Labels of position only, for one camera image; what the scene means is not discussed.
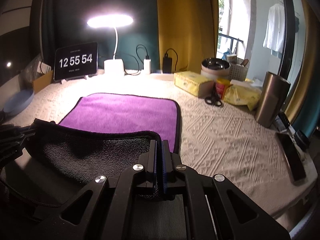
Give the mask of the purple black-edged towel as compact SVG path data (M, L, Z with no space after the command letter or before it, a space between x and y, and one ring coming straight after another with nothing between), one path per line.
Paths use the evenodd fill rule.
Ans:
M170 99L95 93L81 97L58 124L36 119L32 128L28 153L65 179L86 184L136 164L152 140L167 140L178 153L181 110Z

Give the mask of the cardboard box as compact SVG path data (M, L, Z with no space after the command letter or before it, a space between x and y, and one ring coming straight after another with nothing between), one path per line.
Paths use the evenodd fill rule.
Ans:
M53 71L51 70L50 72L42 75L41 77L35 79L32 82L33 85L33 90L34 94L37 94L44 88L46 88L48 85L50 85L53 81Z

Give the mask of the white textured tablecloth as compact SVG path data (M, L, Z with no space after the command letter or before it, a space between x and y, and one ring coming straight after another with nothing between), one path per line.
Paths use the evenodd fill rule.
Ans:
M306 179L299 185L291 182L274 131L256 123L253 115L229 104L209 106L172 81L151 75L114 79L98 75L51 84L11 122L19 126L27 126L36 118L60 122L80 97L93 93L175 100L182 113L182 162L200 174L225 175L274 218L307 196L316 183L318 174L309 155L303 163Z

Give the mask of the black scissors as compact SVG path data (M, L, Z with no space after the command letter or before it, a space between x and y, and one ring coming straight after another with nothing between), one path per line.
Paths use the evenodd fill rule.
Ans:
M213 87L210 96L207 96L204 98L204 101L206 104L211 105L211 106L223 107L223 103L220 100L215 87Z

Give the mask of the yellow tissue box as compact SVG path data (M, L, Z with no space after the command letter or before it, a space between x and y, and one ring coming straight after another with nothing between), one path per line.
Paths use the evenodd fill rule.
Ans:
M191 71L174 73L174 85L197 97L208 96L214 87L214 81Z

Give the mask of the white tablet stand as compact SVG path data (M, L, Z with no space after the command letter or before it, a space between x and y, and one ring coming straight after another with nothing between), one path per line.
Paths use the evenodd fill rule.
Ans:
M77 77L71 77L71 78L67 78L67 79L62 79L60 80L60 83L63 85L65 83L67 83L68 81L73 81L73 80L88 80L90 78L89 75L84 75L84 76L77 76Z

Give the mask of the yellow wipes pack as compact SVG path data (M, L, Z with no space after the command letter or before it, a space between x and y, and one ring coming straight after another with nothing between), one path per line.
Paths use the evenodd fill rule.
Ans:
M251 87L232 85L227 88L224 102L234 106L247 106L250 111L257 108L261 90Z

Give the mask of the tablet showing clock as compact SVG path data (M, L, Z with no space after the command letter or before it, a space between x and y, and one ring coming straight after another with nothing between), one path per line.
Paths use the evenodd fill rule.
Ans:
M95 75L98 71L98 43L90 42L59 48L55 53L53 80Z

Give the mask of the white desk lamp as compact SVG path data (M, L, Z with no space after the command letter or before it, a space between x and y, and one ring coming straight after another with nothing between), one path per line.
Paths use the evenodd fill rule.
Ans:
M119 46L118 29L127 27L133 23L132 16L124 13L112 13L94 16L87 20L87 25L92 29L112 29L114 42L112 55L104 60L104 74L110 77L124 77L125 68L123 59L117 58L116 54Z

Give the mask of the black power adapter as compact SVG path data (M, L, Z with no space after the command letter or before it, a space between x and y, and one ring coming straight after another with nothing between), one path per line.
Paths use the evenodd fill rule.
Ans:
M164 74L170 74L172 69L172 58L163 57L162 72Z

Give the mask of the stacked bowls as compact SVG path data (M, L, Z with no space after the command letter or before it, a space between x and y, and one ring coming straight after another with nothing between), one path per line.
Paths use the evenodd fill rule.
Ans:
M207 58L201 62L201 75L211 80L218 78L229 79L231 65L223 59Z

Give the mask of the white storage basket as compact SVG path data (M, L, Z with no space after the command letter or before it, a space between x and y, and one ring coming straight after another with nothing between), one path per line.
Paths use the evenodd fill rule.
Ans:
M248 72L248 66L230 63L229 79L245 81Z

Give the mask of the metallic tumbler cup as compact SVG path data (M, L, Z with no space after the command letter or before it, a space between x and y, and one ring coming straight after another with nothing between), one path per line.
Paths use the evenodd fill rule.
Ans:
M263 90L254 118L261 126L269 128L282 108L291 84L272 72L265 75Z

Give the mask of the yellow curtain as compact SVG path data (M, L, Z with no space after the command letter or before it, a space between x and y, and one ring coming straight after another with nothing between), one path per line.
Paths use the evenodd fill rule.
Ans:
M201 71L201 62L215 57L219 23L218 0L157 0L159 55L174 50L174 71Z

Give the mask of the white hanging shirt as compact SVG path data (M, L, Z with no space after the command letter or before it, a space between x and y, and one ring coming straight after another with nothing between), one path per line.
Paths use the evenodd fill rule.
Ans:
M263 47L277 53L283 52L285 35L285 10L281 4L269 8Z

